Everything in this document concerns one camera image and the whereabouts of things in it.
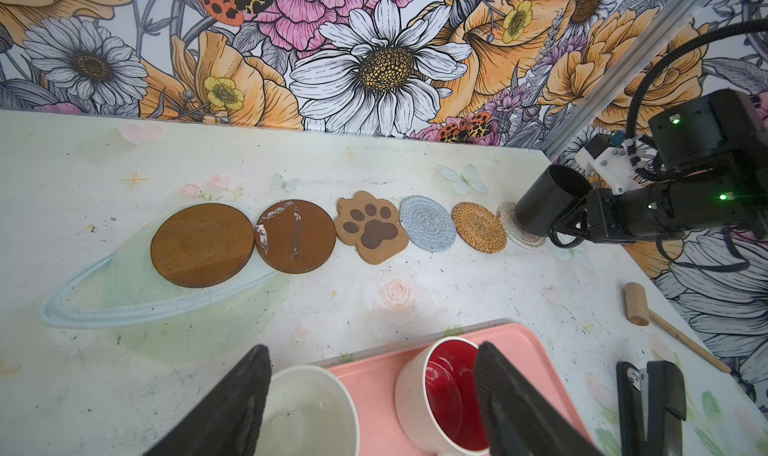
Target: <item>black mug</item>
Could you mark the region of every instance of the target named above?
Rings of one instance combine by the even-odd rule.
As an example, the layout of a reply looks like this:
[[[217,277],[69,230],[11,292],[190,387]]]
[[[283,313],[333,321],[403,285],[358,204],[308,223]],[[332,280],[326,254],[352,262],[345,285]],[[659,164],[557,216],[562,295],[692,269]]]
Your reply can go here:
[[[555,221],[570,211],[592,189],[579,171],[552,164],[514,207],[514,215],[525,230],[546,238]]]

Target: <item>paw pad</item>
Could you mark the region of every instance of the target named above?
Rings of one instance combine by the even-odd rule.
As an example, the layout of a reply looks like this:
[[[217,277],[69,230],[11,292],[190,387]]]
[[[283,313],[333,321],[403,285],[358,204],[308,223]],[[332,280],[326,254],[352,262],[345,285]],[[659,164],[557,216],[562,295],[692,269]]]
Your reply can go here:
[[[386,199],[359,191],[352,199],[340,199],[336,207],[339,240],[356,246],[363,261],[379,264],[408,246],[408,234],[398,222],[399,212]]]

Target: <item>wall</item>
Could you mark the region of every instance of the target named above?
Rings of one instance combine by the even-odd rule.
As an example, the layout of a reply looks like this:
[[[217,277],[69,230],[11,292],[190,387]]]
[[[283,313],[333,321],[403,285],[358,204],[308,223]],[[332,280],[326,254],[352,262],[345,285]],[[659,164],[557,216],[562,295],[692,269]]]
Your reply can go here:
[[[538,148],[667,1],[0,0],[0,105]]]
[[[766,0],[711,0],[668,44],[667,51],[697,33],[759,19],[765,6]],[[662,110],[720,88],[750,94],[760,116],[764,121],[768,119],[766,42],[768,38],[764,34],[737,36],[678,59],[658,79],[663,82],[657,82],[649,91],[640,112],[640,131],[648,131],[648,119]],[[560,154],[560,163],[581,170],[574,155],[590,136],[623,128],[629,101],[642,76],[635,78],[592,125],[577,135]],[[600,184],[598,176],[588,176]],[[750,232],[739,230],[734,232],[734,241],[751,262],[745,271],[718,274],[680,268],[661,257],[654,243],[636,243],[627,250],[707,347],[734,369],[742,388],[763,413],[768,414],[768,242],[755,240]],[[726,248],[722,229],[693,231],[684,241],[669,241],[664,247],[680,262],[699,265],[738,262]]]

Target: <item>cork coaster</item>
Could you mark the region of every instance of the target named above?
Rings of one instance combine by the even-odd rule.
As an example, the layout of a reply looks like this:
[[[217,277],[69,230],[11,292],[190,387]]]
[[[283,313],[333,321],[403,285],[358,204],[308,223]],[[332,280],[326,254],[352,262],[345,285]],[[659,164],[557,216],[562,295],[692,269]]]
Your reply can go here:
[[[526,249],[542,247],[547,240],[525,230],[518,217],[514,215],[514,206],[514,202],[502,202],[496,211],[496,216],[504,226],[507,236]]]
[[[420,195],[400,203],[400,224],[408,233],[408,239],[425,251],[445,251],[456,240],[456,226],[448,211]]]
[[[320,268],[333,252],[336,227],[312,202],[291,199],[268,208],[256,223],[256,250],[264,262],[289,274]]]
[[[460,202],[453,209],[458,235],[478,251],[492,254],[507,245],[502,223],[486,208],[474,202]]]
[[[237,274],[254,251],[254,227],[224,204],[200,204],[168,218],[150,244],[152,265],[184,288],[206,288]]]
[[[400,226],[400,212],[392,202],[359,191],[352,199],[339,199],[336,233],[346,245],[357,247],[360,259],[381,264],[408,246],[408,234]]]

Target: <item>white tabletop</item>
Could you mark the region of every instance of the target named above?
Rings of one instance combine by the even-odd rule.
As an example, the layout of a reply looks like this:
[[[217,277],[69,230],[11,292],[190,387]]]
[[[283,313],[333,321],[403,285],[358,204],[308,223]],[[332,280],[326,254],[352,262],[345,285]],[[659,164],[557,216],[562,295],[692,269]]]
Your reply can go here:
[[[410,244],[371,266],[338,242],[311,273],[276,273],[254,253],[203,290],[168,286],[149,261],[159,224],[203,201],[187,185],[206,200],[237,196],[252,221],[282,199],[335,218],[338,198],[359,190],[495,211],[544,170],[540,152],[179,123],[157,123],[155,140],[134,145],[120,119],[0,118],[0,454],[139,454],[258,343],[279,371],[501,318],[539,336],[609,456],[620,454],[615,365],[642,368],[655,355],[685,374],[686,454],[768,451],[768,424],[729,375],[656,325],[626,320],[621,288],[637,281],[653,311],[696,339],[620,246],[510,241],[487,255],[457,238],[445,252]],[[437,164],[474,164],[488,192],[456,194]],[[275,173],[285,188],[270,185]],[[372,309],[395,280],[416,309]]]

